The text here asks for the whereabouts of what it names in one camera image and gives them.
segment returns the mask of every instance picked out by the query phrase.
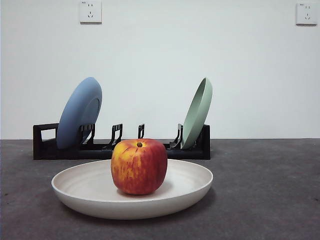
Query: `black dish rack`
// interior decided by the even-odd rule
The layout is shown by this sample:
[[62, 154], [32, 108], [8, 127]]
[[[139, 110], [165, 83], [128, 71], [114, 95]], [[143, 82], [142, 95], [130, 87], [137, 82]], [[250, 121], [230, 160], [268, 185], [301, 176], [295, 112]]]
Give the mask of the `black dish rack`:
[[[42, 131], [55, 130], [57, 137], [58, 123], [40, 124], [33, 126], [33, 159], [34, 160], [106, 160], [111, 159], [113, 150], [122, 139], [123, 124], [112, 126], [111, 140], [108, 143], [94, 143], [95, 124], [81, 125], [77, 132], [77, 144], [68, 149], [58, 149], [56, 138], [43, 140]], [[91, 137], [82, 143], [84, 132], [91, 131]], [[142, 139], [145, 125], [138, 126], [138, 139]], [[210, 153], [210, 126], [204, 124], [194, 145], [189, 149], [181, 149], [183, 125], [178, 124], [177, 136], [173, 141], [163, 143], [169, 159], [200, 159], [209, 160]]]

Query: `white bowl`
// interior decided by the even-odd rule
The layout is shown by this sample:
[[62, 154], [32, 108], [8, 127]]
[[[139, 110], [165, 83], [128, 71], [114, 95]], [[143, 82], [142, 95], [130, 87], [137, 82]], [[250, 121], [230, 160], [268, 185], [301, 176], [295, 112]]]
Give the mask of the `white bowl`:
[[212, 172], [195, 163], [168, 159], [163, 184], [149, 195], [128, 195], [116, 188], [111, 160], [81, 164], [61, 171], [51, 181], [57, 197], [69, 208], [105, 219], [146, 219], [172, 214], [202, 199]]

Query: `apple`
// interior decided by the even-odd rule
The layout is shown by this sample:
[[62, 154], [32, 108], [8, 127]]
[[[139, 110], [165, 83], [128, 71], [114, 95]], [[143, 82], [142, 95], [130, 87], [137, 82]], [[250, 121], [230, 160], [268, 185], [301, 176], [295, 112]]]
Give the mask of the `apple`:
[[112, 179], [124, 193], [150, 194], [164, 182], [167, 165], [167, 151], [161, 142], [148, 138], [122, 140], [112, 152]]

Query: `gray floor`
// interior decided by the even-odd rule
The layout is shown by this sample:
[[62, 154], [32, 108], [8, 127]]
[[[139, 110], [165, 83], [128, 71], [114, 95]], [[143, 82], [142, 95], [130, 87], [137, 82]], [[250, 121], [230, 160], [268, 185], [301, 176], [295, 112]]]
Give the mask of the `gray floor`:
[[192, 207], [107, 220], [64, 206], [58, 172], [90, 160], [33, 160], [31, 140], [1, 141], [2, 240], [319, 240], [320, 139], [211, 141], [212, 188]]

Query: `electrical outlet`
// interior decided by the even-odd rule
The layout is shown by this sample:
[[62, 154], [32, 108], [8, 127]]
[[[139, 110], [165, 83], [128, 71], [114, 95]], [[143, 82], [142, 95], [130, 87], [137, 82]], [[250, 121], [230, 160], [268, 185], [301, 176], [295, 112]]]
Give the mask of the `electrical outlet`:
[[79, 6], [80, 23], [102, 24], [101, 1], [81, 1]]
[[297, 3], [296, 4], [296, 25], [317, 25], [317, 4]]

